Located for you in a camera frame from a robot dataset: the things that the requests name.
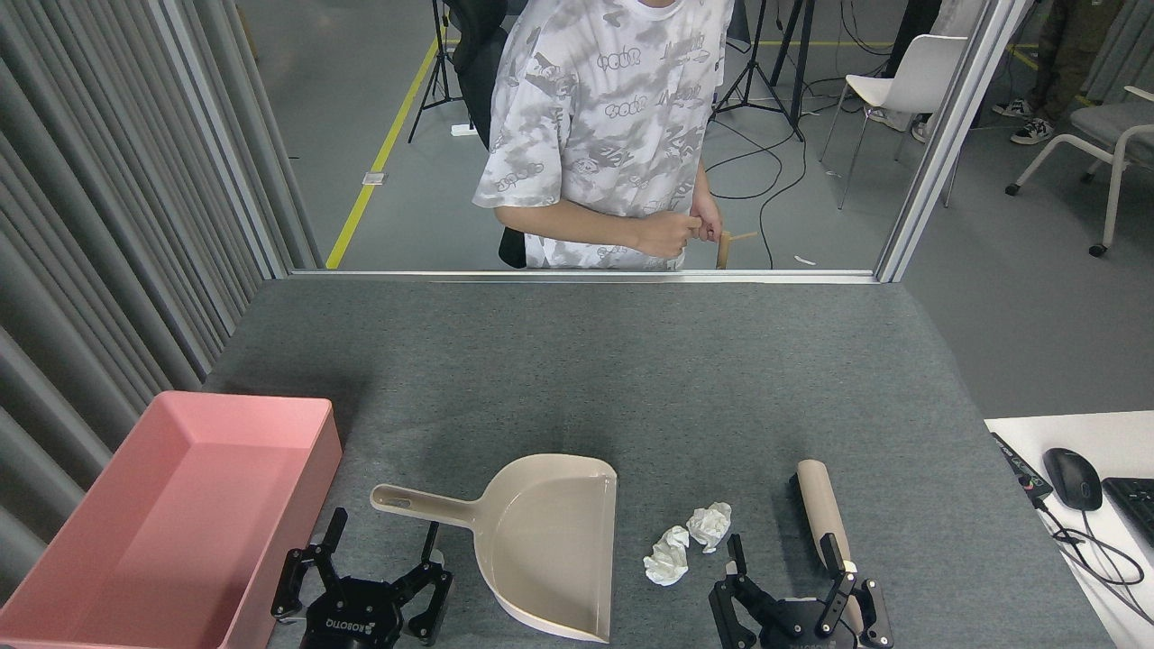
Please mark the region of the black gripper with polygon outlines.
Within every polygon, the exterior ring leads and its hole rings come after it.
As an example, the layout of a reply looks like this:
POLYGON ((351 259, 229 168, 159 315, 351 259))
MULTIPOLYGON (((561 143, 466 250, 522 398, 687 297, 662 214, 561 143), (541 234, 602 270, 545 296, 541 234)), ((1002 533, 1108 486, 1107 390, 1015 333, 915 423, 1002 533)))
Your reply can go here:
POLYGON ((725 579, 710 592, 710 609, 722 648, 893 648, 893 634, 878 580, 859 579, 855 565, 839 560, 829 599, 779 599, 745 575, 745 551, 737 534, 727 542, 725 579), (860 629, 842 621, 857 600, 860 629), (755 635, 739 624, 734 600, 760 625, 755 635))
POLYGON ((334 552, 347 523, 343 507, 334 510, 322 540, 305 549, 288 549, 272 600, 272 616, 293 619, 304 604, 299 599, 309 568, 316 568, 325 594, 307 607, 301 648, 391 648, 400 631, 420 644, 435 644, 445 616, 445 600, 454 588, 454 573, 445 570, 437 550, 439 523, 429 523, 420 562, 397 580, 397 590, 375 580, 342 580, 335 572, 334 552), (415 600, 425 587, 433 594, 425 611, 403 624, 400 607, 415 600))

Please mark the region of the person's right hand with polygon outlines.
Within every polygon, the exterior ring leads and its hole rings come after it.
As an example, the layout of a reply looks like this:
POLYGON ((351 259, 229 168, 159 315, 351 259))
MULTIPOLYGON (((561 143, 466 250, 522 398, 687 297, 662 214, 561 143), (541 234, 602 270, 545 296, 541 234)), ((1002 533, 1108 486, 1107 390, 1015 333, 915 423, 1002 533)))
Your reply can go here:
POLYGON ((659 211, 646 218, 635 219, 631 247, 660 259, 680 256, 688 241, 700 234, 703 219, 676 211, 659 211))

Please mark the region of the person's left hand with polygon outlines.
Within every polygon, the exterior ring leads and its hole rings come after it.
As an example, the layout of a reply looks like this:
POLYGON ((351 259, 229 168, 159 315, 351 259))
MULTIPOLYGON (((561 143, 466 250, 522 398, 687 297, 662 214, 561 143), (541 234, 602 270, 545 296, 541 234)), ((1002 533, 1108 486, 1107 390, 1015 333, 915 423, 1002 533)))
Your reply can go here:
POLYGON ((696 191, 690 206, 690 217, 697 219, 695 237, 704 243, 720 243, 724 218, 709 189, 696 191))

